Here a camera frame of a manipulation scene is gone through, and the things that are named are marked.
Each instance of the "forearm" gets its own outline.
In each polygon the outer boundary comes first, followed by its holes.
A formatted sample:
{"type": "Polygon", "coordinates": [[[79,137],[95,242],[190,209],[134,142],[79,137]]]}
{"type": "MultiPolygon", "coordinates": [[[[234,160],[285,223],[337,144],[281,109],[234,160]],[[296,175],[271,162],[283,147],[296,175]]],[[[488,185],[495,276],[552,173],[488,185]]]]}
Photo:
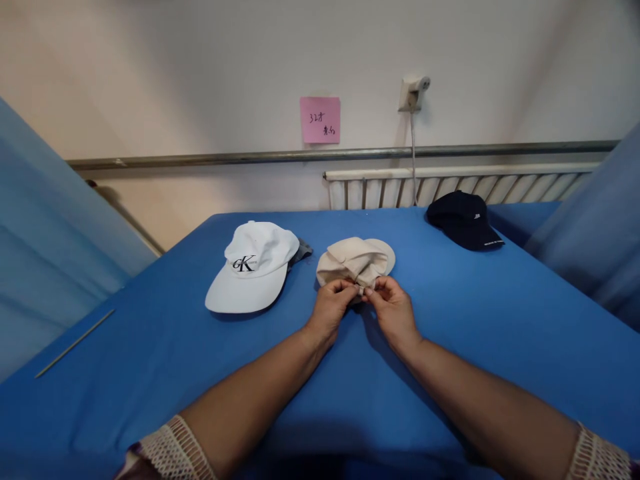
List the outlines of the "forearm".
{"type": "Polygon", "coordinates": [[[253,450],[330,346],[302,329],[181,412],[218,477],[228,477],[253,450]]]}
{"type": "Polygon", "coordinates": [[[579,433],[575,422],[428,340],[399,354],[498,473],[518,479],[564,478],[579,433]]]}

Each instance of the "blue sheet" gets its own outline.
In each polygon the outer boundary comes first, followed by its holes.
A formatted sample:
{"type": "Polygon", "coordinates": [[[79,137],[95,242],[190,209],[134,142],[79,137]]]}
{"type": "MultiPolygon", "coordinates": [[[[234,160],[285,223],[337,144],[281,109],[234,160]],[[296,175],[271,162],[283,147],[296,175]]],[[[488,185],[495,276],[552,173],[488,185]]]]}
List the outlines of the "blue sheet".
{"type": "Polygon", "coordinates": [[[493,228],[519,247],[524,247],[533,232],[554,214],[562,202],[498,203],[488,205],[493,228]]]}
{"type": "MultiPolygon", "coordinates": [[[[530,390],[640,457],[640,335],[510,241],[475,253],[424,209],[214,215],[0,385],[4,473],[110,478],[126,448],[206,388],[300,328],[326,247],[351,236],[394,248],[392,275],[422,333],[530,390]],[[216,315],[204,299],[234,229],[272,221],[315,249],[265,312],[216,315]],[[116,312],[42,378],[34,375],[116,312]]],[[[350,311],[260,455],[428,454],[463,460],[432,400],[388,348],[368,307],[350,311]]]]}

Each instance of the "cap logo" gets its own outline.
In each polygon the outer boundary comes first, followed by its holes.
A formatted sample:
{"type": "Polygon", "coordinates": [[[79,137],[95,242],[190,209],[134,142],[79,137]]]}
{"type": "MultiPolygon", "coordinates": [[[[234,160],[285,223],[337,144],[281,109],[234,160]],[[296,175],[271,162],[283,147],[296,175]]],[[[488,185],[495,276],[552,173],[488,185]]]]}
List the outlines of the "cap logo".
{"type": "Polygon", "coordinates": [[[251,256],[245,255],[241,259],[238,259],[235,262],[233,262],[231,266],[236,270],[240,269],[238,271],[253,271],[253,269],[250,268],[249,264],[253,265],[258,263],[258,261],[257,260],[249,261],[249,260],[251,260],[254,257],[255,255],[251,255],[251,256]]]}

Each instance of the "electrical outlet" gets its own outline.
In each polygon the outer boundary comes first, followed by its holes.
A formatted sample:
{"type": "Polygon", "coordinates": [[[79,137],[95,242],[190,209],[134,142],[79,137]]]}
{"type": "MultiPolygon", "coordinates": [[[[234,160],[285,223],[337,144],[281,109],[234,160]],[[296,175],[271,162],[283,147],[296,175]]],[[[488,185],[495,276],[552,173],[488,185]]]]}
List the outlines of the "electrical outlet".
{"type": "Polygon", "coordinates": [[[405,77],[400,88],[400,104],[398,111],[422,110],[422,94],[429,88],[429,77],[405,77]]]}

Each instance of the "cap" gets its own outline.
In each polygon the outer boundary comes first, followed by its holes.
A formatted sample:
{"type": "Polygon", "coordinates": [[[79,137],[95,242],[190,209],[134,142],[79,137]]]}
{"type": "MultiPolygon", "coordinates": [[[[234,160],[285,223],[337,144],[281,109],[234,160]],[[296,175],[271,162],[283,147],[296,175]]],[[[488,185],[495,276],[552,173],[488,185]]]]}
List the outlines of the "cap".
{"type": "Polygon", "coordinates": [[[227,261],[211,284],[205,306],[218,313],[249,313],[276,300],[298,238],[271,222],[250,221],[236,228],[225,249],[227,261]]]}
{"type": "Polygon", "coordinates": [[[361,287],[373,287],[376,278],[388,275],[395,265],[395,253],[378,239],[352,237],[328,246],[318,261],[316,277],[320,285],[348,278],[361,287]]]}
{"type": "Polygon", "coordinates": [[[478,195],[448,193],[430,204],[425,218],[467,250],[494,250],[505,243],[489,225],[487,204],[478,195]]]}

